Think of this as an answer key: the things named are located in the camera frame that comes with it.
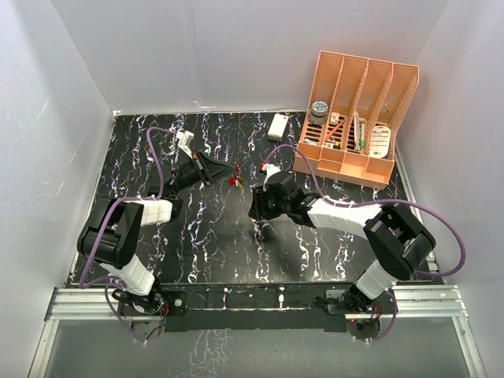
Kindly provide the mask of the key with yellow tag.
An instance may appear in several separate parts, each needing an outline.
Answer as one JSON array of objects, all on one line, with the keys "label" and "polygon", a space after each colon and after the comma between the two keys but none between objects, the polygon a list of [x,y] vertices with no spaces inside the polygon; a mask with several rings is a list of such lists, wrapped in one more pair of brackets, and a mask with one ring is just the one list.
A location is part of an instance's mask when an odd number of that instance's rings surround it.
[{"label": "key with yellow tag", "polygon": [[240,182],[237,181],[236,182],[236,186],[237,186],[238,189],[240,189],[241,194],[243,195],[244,194],[244,187],[243,187],[243,185]]}]

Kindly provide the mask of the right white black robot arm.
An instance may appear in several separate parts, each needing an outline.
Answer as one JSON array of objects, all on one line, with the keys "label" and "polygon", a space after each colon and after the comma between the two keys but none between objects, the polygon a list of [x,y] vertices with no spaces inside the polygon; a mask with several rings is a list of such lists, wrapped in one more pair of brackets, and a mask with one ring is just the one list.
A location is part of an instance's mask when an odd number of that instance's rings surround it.
[{"label": "right white black robot arm", "polygon": [[367,240],[375,261],[337,299],[326,300],[349,311],[371,311],[385,291],[411,279],[436,246],[433,235],[407,205],[355,207],[306,192],[291,173],[274,169],[263,185],[253,189],[248,216],[269,221],[282,215],[301,226],[334,229]]}]

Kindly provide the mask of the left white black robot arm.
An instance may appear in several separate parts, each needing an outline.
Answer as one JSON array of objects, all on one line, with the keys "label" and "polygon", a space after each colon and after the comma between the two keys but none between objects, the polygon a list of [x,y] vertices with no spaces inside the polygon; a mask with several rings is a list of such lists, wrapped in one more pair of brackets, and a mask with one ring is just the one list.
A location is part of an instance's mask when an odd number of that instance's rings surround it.
[{"label": "left white black robot arm", "polygon": [[154,290],[155,277],[136,255],[140,228],[174,221],[183,200],[178,193],[197,183],[214,185],[234,178],[238,165],[216,161],[200,150],[174,169],[168,179],[156,179],[146,198],[123,201],[100,198],[91,210],[77,240],[78,252],[109,272],[108,277],[128,293],[146,314],[156,313],[162,294]]}]

